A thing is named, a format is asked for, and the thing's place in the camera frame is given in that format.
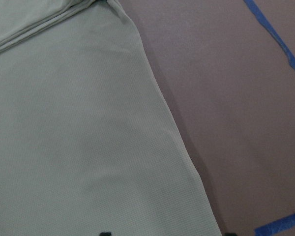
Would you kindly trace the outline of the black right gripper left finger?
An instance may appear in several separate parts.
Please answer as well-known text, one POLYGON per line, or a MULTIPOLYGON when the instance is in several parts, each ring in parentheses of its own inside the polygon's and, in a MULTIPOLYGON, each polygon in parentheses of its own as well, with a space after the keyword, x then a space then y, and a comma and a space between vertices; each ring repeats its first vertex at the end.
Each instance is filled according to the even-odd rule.
POLYGON ((111 232, 101 232, 101 233, 99 234, 99 236, 111 236, 111 235, 112 235, 111 232))

